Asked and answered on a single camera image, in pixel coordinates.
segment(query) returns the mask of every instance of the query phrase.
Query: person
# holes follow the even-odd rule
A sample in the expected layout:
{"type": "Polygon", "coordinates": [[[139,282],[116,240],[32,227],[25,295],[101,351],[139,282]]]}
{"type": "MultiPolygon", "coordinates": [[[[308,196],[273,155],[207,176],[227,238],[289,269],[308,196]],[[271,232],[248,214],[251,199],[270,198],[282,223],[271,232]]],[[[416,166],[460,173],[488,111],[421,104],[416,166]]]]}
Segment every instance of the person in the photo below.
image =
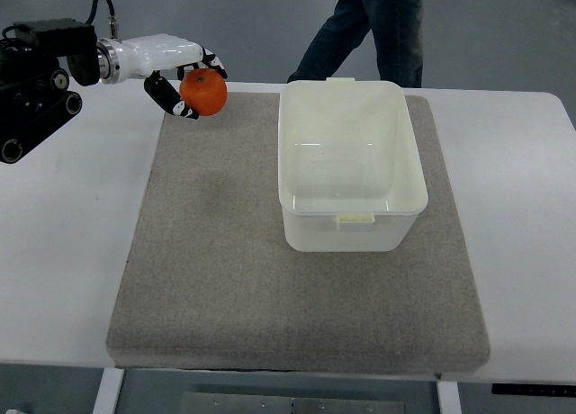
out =
{"type": "Polygon", "coordinates": [[[372,30],[381,80],[422,86],[422,0],[338,0],[288,82],[331,77],[372,30]]]}

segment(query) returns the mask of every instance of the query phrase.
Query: metal plate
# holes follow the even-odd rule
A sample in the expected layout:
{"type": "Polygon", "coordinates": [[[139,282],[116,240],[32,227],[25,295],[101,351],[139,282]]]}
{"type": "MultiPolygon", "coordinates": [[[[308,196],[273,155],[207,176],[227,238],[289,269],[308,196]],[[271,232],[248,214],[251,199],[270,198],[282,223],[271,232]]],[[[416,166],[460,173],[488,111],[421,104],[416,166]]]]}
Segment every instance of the metal plate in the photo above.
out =
{"type": "Polygon", "coordinates": [[[180,414],[405,414],[402,402],[185,392],[180,414]]]}

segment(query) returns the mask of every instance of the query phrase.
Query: bin handle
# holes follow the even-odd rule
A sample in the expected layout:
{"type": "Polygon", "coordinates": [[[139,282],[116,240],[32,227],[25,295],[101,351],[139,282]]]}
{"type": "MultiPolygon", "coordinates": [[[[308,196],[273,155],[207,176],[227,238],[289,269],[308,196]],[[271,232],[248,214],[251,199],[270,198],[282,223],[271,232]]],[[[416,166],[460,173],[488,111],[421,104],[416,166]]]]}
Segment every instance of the bin handle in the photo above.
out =
{"type": "Polygon", "coordinates": [[[371,231],[376,219],[373,213],[343,213],[336,217],[337,231],[371,231]]]}
{"type": "Polygon", "coordinates": [[[327,81],[356,81],[354,78],[339,77],[339,76],[329,76],[326,78],[327,81]]]}

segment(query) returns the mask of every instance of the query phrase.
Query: white plastic bin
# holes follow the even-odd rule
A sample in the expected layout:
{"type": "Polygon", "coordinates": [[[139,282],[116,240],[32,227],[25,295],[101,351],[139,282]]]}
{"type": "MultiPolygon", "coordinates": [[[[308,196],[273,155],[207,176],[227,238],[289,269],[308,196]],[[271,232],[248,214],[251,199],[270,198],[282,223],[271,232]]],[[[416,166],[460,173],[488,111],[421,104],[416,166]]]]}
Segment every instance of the white plastic bin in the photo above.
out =
{"type": "Polygon", "coordinates": [[[401,88],[352,78],[288,84],[278,190],[286,240],[297,250],[396,248],[428,203],[401,88]]]}

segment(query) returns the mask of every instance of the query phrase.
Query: robotic arm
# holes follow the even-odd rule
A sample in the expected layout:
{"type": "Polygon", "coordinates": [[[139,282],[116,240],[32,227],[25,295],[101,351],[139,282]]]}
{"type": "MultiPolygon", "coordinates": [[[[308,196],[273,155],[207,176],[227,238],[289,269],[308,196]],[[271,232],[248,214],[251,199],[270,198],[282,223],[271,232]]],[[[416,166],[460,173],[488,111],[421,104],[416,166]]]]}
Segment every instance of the robotic arm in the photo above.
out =
{"type": "Polygon", "coordinates": [[[81,86],[120,83],[147,77],[144,89],[167,113],[198,118],[179,93],[160,75],[177,69],[178,79],[191,68],[213,68],[223,78],[220,60],[200,45],[158,34],[130,40],[117,36],[112,2],[111,38],[98,40],[91,25],[72,19],[16,22],[0,40],[0,161],[15,163],[41,144],[82,109],[82,98],[68,91],[69,76],[60,67],[66,57],[72,77],[81,86]],[[7,33],[15,32],[14,38],[7,33]]]}
{"type": "Polygon", "coordinates": [[[97,44],[101,81],[115,84],[134,75],[147,77],[144,89],[164,111],[173,115],[198,118],[176,90],[159,73],[177,68],[182,80],[188,68],[213,68],[228,77],[220,60],[197,43],[185,39],[157,34],[130,40],[101,39],[97,44]]]}

